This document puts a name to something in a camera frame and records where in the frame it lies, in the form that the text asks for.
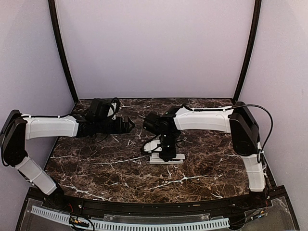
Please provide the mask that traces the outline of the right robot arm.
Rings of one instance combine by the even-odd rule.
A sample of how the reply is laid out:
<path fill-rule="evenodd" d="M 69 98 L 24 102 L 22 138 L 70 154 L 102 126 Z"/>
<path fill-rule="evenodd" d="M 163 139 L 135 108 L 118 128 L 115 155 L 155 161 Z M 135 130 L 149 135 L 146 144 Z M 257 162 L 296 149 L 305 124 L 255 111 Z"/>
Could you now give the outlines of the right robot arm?
<path fill-rule="evenodd" d="M 161 116 L 150 112 L 143 128 L 154 137 L 141 150 L 151 154 L 150 164 L 181 164 L 185 155 L 177 153 L 177 144 L 182 131 L 215 130 L 231 134 L 233 149 L 244 162 L 252 192 L 245 204 L 255 209 L 264 201 L 266 180 L 261 156 L 265 144 L 260 142 L 259 125 L 249 108 L 249 104 L 237 102 L 235 106 L 220 108 L 174 106 Z"/>

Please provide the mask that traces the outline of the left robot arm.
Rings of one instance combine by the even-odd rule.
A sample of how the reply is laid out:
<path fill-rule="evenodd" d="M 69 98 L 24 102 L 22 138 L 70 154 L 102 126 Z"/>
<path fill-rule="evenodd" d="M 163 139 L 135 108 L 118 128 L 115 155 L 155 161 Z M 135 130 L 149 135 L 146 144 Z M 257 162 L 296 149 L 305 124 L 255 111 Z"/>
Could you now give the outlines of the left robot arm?
<path fill-rule="evenodd" d="M 29 115 L 12 110 L 0 132 L 2 164 L 17 169 L 37 186 L 58 210 L 68 206 L 68 199 L 58 184 L 26 152 L 27 140 L 45 137 L 90 137 L 98 133 L 127 134 L 135 124 L 129 117 L 118 117 L 118 98 L 94 99 L 85 112 L 67 115 Z"/>

